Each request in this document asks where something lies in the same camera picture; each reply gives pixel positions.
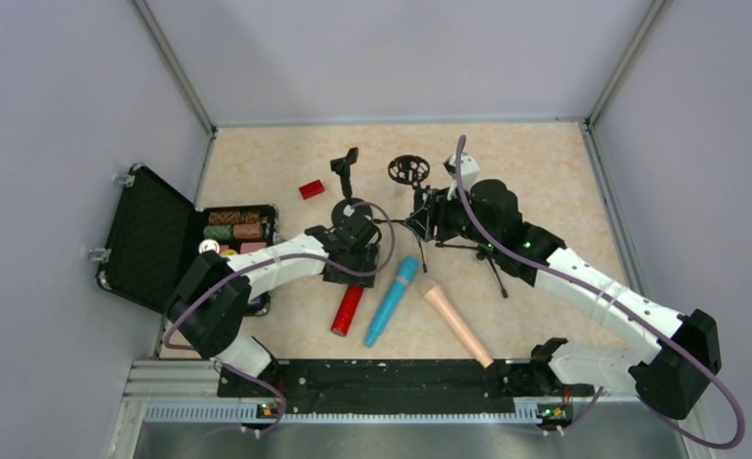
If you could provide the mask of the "red toy brick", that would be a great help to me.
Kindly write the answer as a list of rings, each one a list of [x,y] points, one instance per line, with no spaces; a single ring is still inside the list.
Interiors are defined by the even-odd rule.
[[[302,200],[308,200],[321,195],[325,192],[322,180],[314,180],[299,187],[299,194]]]

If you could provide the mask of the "black tripod clip mic stand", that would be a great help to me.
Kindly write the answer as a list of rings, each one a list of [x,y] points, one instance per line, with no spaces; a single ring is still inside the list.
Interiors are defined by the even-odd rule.
[[[493,273],[494,278],[497,281],[498,289],[501,294],[501,296],[504,299],[507,299],[509,297],[509,293],[507,289],[505,288],[503,281],[499,275],[498,267],[495,264],[493,252],[490,247],[483,247],[480,245],[474,245],[474,246],[468,246],[463,244],[451,244],[451,243],[445,243],[445,242],[435,242],[434,245],[437,248],[440,249],[455,249],[455,250],[466,250],[466,251],[473,251],[475,253],[475,257],[478,261],[486,261]]]

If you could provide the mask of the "pink microphone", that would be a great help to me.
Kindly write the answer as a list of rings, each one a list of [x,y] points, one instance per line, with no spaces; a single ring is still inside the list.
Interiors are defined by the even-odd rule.
[[[449,326],[455,338],[484,369],[493,365],[494,359],[478,338],[473,328],[462,317],[458,308],[450,300],[442,286],[431,278],[425,278],[420,284],[425,300],[432,306]]]

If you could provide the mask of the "black round base clamp stand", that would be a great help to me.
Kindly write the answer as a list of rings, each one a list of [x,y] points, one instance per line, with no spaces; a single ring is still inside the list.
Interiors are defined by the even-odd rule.
[[[359,158],[359,148],[354,146],[354,147],[350,147],[347,153],[343,157],[330,161],[331,171],[336,173],[341,180],[341,187],[342,187],[342,193],[343,193],[343,198],[333,207],[331,211],[331,222],[335,226],[341,225],[348,218],[350,218],[350,217],[343,216],[343,213],[342,213],[343,202],[344,201],[350,202],[352,199],[360,199],[360,198],[356,198],[353,195],[353,189],[352,189],[352,183],[351,183],[351,166],[358,161],[358,158]],[[362,214],[355,213],[354,215],[359,215],[360,217],[365,218]],[[372,220],[368,220],[367,218],[365,219],[370,224],[373,223],[373,219]]]

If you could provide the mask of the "black shock mount tripod stand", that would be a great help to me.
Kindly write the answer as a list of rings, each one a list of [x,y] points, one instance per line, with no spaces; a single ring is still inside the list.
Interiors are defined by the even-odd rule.
[[[400,185],[410,186],[413,189],[413,202],[415,204],[421,205],[424,202],[425,193],[430,189],[428,186],[423,187],[423,182],[430,175],[430,165],[424,158],[414,155],[398,156],[389,163],[387,172],[392,181]],[[422,237],[416,229],[411,227],[407,220],[374,219],[373,222],[377,225],[397,223],[409,230],[413,234],[419,249],[423,273],[429,272]]]

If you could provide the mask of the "open black carrying case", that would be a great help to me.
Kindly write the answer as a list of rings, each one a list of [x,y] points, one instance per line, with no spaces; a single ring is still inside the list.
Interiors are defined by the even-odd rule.
[[[199,208],[142,163],[115,181],[122,193],[99,248],[96,282],[155,313],[165,311],[203,240],[238,253],[275,243],[278,211],[272,204]]]

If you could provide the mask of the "blue microphone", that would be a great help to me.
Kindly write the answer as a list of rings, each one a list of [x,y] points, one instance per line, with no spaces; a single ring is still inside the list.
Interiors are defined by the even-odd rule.
[[[366,348],[372,348],[389,324],[409,284],[416,277],[420,261],[415,256],[406,256],[399,264],[392,282],[377,308],[364,338]]]

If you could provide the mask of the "white round token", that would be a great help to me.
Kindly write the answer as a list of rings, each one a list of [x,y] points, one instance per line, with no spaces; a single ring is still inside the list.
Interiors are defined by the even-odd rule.
[[[208,251],[220,252],[221,245],[213,239],[204,239],[198,245],[198,252],[205,253]]]

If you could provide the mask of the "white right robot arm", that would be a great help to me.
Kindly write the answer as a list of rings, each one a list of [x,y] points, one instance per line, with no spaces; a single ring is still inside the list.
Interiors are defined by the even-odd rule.
[[[439,246],[455,237],[474,242],[503,272],[565,300],[626,344],[562,341],[545,360],[562,383],[631,390],[657,413],[683,420],[720,371],[713,317],[662,306],[595,269],[562,238],[525,221],[516,194],[500,180],[465,192],[416,185],[407,224]]]

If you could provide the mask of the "red glitter microphone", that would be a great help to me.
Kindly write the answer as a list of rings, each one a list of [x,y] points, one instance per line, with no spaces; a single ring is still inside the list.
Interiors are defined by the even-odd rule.
[[[349,285],[346,288],[330,327],[332,334],[338,337],[347,336],[364,291],[365,287],[361,285]]]

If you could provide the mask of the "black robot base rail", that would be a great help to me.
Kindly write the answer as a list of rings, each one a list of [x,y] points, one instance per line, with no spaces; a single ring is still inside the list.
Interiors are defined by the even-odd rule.
[[[542,359],[274,361],[250,382],[219,373],[220,398],[264,398],[277,390],[292,414],[470,415],[511,414],[522,399],[573,402],[591,396],[589,384],[560,382]]]

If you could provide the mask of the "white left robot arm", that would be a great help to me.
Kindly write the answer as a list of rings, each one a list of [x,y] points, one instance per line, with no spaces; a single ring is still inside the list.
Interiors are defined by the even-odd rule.
[[[376,273],[385,267],[372,216],[381,211],[359,200],[329,228],[314,226],[279,244],[242,254],[198,254],[166,305],[171,327],[165,346],[178,332],[186,348],[200,357],[259,376],[275,359],[242,329],[249,303],[286,283],[315,275],[334,284],[372,286]]]

